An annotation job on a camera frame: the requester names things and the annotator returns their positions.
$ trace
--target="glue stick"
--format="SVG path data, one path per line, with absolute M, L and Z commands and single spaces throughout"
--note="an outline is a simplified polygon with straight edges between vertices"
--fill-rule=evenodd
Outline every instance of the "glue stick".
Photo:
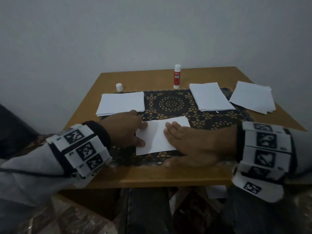
M 174 66 L 174 88 L 178 89 L 180 87 L 180 77 L 181 77 L 181 65 L 176 64 Z

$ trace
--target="person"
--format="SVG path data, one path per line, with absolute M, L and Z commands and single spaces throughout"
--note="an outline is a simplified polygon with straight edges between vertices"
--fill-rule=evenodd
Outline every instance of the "person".
M 137 112 L 111 115 L 99 122 L 83 123 L 99 137 L 109 150 L 111 145 L 120 147 L 145 146 L 134 134 L 146 129 Z M 308 133 L 291 130 L 296 145 L 296 168 L 294 174 L 302 173 L 312 164 L 310 137 Z M 168 142 L 185 156 L 172 157 L 164 162 L 168 169 L 176 166 L 211 166 L 225 156 L 238 155 L 238 127 L 219 130 L 201 130 L 167 123 L 164 134 Z M 68 161 L 49 143 L 21 157 L 14 157 L 2 164 L 0 170 L 0 233 L 9 233 L 31 217 L 32 212 L 51 195 L 71 185 L 72 172 Z M 33 176 L 45 174 L 46 177 Z M 310 181 L 306 174 L 305 181 Z M 126 189 L 124 210 L 120 221 L 120 233 L 173 233 L 173 221 L 168 195 L 164 188 Z M 277 203 L 268 203 L 238 187 L 229 189 L 223 220 L 236 233 L 301 233 L 301 217 L 290 197 Z

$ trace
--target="table top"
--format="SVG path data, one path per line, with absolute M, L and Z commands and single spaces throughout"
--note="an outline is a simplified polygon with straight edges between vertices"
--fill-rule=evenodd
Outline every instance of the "table top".
M 88 120 L 98 121 L 96 110 L 101 95 L 116 92 L 116 83 L 122 83 L 123 91 L 172 90 L 173 69 L 102 73 L 97 78 L 65 128 Z M 235 90 L 237 81 L 252 83 L 236 67 L 194 68 L 181 70 L 180 89 L 188 89 L 190 83 L 218 82 L 219 87 Z M 251 110 L 247 112 L 256 122 L 277 124 L 298 130 L 305 129 L 279 105 L 267 115 Z M 86 188 L 123 188 L 159 186 L 199 186 L 231 184 L 232 167 L 217 164 L 209 168 L 172 168 L 161 166 L 104 167 Z

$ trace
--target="white wall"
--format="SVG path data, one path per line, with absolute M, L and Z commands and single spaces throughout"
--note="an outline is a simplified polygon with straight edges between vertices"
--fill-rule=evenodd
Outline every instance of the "white wall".
M 237 66 L 312 129 L 312 0 L 0 0 L 0 103 L 63 128 L 101 72 Z

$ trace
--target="dark cushion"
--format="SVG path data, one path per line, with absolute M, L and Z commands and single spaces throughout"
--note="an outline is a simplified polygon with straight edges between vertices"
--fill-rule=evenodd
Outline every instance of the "dark cushion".
M 8 159 L 29 145 L 38 133 L 0 104 L 0 158 Z

